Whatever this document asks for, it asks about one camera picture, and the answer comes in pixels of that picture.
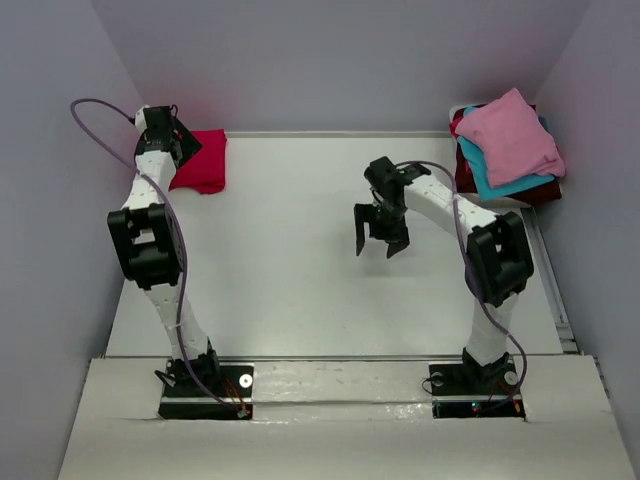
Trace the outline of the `red t shirt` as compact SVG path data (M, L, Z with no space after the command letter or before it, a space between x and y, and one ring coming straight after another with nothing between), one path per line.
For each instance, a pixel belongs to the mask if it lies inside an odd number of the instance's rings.
M202 148L179 168L169 190L187 188L200 194L217 194L226 186L227 136L223 129L194 131Z
M464 118L464 116L477 109L477 108L481 108L483 107L483 104L480 105L470 105L470 106L464 106L464 107L456 107L453 108L452 111L450 112L450 120L449 120L449 132L452 135L452 137L457 140L459 135L456 132L457 126L459 125L459 123L462 121L462 119Z

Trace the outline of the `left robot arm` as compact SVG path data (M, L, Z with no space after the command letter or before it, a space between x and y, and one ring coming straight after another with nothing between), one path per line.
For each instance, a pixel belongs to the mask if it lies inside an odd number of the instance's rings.
M201 144L170 106L144 106L133 123L136 173L126 202L108 214L108 229L125 278L151 301L168 336L171 360L156 373L165 394L206 397L219 388L221 370L186 294L186 247L168 200L178 168Z

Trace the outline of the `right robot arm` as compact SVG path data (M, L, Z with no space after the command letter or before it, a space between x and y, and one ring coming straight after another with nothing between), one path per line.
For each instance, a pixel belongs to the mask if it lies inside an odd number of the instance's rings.
M523 220L498 214L463 198L455 180L441 182L428 161L372 161L364 171L372 194L354 207L356 249L368 239L382 241L387 257L410 244L406 215L417 213L448 232L458 244L467 288L475 299L471 333L462 351L456 380L480 393L507 371L512 311L534 274Z

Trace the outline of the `teal folded t shirt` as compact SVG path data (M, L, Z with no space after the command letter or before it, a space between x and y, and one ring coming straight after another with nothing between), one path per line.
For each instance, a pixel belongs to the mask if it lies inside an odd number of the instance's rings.
M470 167L483 199L519 193L566 174L553 136L526 102L469 107L454 132L465 156L482 157Z

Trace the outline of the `red folded t shirt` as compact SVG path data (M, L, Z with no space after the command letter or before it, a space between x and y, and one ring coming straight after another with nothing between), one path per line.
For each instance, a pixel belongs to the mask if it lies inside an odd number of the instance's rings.
M452 137L457 140L459 135L456 132L457 126L459 125L459 123L462 121L462 119L464 118L464 116L477 109L477 108L481 108L483 107L483 104L480 105L470 105L470 106L464 106L464 107L456 107L453 108L452 111L450 112L450 120L449 120L449 132L452 135Z

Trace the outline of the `pink folded t shirt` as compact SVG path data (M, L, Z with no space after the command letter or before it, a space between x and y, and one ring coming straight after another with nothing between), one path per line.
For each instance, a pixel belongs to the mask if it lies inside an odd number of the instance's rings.
M493 189L523 179L541 181L566 175L553 136L516 88L467 113L456 132L483 153L488 185Z

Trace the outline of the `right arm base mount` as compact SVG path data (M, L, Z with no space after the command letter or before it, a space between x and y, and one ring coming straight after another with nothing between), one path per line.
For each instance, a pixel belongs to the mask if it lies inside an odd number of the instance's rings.
M435 419L524 419L521 394L513 393L518 380L512 362L494 379L474 385L464 377L461 363L436 363L429 365L421 388L431 396Z

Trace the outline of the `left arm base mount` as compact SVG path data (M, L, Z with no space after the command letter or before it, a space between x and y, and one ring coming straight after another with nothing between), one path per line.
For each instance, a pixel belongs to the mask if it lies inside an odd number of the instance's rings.
M170 372L168 361L164 371L154 374L162 383L158 415L164 420L250 421L253 419L253 386L255 366L251 363L223 363L221 377L201 382L214 395L204 392L186 374L180 380Z

